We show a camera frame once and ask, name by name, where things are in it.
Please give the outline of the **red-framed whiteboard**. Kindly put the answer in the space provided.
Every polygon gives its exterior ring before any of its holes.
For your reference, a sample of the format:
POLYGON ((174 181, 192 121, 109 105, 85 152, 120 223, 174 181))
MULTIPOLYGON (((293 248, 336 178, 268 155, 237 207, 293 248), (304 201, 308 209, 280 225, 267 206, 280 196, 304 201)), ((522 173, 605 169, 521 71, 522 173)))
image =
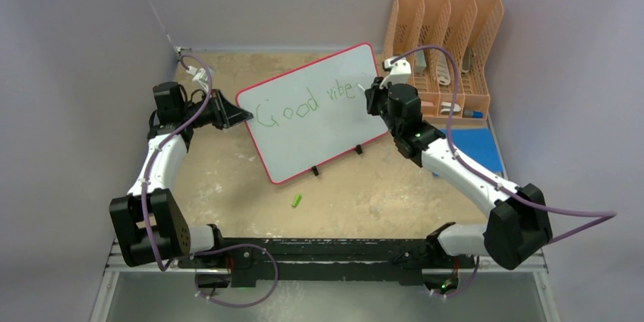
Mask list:
POLYGON ((239 107, 269 180, 280 184, 387 132, 356 84, 377 76, 374 50, 360 43, 240 90, 239 107))

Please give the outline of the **green marker cap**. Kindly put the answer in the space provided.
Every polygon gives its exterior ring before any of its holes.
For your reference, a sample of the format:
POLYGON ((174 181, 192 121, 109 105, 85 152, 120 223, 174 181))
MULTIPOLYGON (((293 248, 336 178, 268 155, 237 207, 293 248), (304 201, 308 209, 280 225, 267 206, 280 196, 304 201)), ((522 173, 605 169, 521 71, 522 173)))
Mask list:
POLYGON ((299 203, 301 202, 301 199, 302 199, 302 195, 301 194, 296 194, 294 199, 293 199, 293 201, 292 201, 292 207, 293 208, 297 207, 299 205, 299 203))

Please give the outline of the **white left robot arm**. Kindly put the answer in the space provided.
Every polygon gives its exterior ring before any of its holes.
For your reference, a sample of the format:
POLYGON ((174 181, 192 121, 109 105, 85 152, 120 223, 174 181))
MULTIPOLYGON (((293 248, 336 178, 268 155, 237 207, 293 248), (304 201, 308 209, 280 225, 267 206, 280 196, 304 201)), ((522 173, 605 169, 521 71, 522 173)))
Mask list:
POLYGON ((195 103, 181 84, 165 82, 153 88, 153 96, 156 110, 148 122, 144 165, 126 195, 109 205, 122 257, 129 267, 136 267, 197 253, 206 267, 219 267, 226 260, 220 231, 215 225, 189 225, 172 189, 195 129, 212 125, 224 130, 253 115, 218 89, 195 103))

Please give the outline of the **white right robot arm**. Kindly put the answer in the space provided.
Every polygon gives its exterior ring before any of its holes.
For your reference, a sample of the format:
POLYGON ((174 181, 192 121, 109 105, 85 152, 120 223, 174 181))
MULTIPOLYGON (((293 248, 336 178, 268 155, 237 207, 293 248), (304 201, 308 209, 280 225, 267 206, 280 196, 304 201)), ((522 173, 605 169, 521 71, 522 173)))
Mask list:
POLYGON ((446 223, 428 236, 426 255, 443 267, 456 256, 488 256, 516 269, 553 238, 543 192, 518 186, 488 171, 456 147, 421 115, 418 91, 408 84, 386 84, 376 77, 365 91, 367 112, 383 119, 398 152, 448 181, 485 215, 478 225, 446 223))

